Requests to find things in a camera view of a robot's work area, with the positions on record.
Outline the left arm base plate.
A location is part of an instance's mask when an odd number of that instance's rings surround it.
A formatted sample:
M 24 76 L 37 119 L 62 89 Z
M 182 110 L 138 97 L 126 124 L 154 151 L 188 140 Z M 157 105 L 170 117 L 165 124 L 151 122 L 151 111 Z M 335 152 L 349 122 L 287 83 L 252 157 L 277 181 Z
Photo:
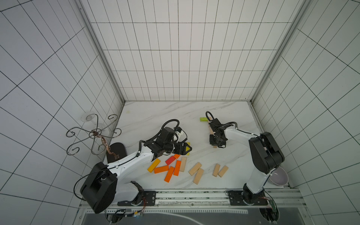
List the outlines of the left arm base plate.
M 154 206 L 156 200 L 156 191 L 140 192 L 132 201 L 118 202 L 118 206 Z

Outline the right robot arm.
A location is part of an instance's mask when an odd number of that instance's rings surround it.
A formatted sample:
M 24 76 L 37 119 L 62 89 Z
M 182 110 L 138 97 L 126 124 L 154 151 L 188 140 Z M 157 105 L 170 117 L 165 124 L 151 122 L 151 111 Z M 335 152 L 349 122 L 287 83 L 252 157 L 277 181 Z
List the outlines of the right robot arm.
M 248 145 L 255 166 L 249 180 L 243 186 L 241 199 L 247 205 L 254 205 L 258 199 L 265 197 L 264 185 L 271 174 L 285 161 L 285 156 L 275 138 L 269 132 L 255 134 L 240 130 L 234 121 L 221 123 L 211 112 L 205 116 L 213 131 L 210 145 L 225 148 L 228 140 Z

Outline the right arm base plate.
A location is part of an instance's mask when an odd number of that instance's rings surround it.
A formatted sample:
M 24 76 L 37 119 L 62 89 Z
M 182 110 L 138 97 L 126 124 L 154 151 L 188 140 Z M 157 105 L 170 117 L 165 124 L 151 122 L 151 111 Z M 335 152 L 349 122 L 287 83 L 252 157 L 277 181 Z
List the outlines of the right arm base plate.
M 267 206 L 268 200 L 265 198 L 264 190 L 253 194 L 250 190 L 230 190 L 227 191 L 231 206 Z

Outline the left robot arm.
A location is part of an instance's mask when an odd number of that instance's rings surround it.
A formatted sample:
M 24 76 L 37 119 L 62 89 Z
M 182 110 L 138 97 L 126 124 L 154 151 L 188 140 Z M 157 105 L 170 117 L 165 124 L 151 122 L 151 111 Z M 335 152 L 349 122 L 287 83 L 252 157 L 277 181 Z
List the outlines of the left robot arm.
M 84 180 L 76 197 L 86 201 L 95 213 L 103 212 L 113 203 L 142 203 L 144 189 L 135 181 L 125 182 L 131 172 L 153 163 L 163 155 L 187 155 L 192 147 L 180 137 L 185 131 L 177 119 L 165 122 L 160 131 L 148 140 L 139 141 L 137 152 L 105 165 L 97 163 Z

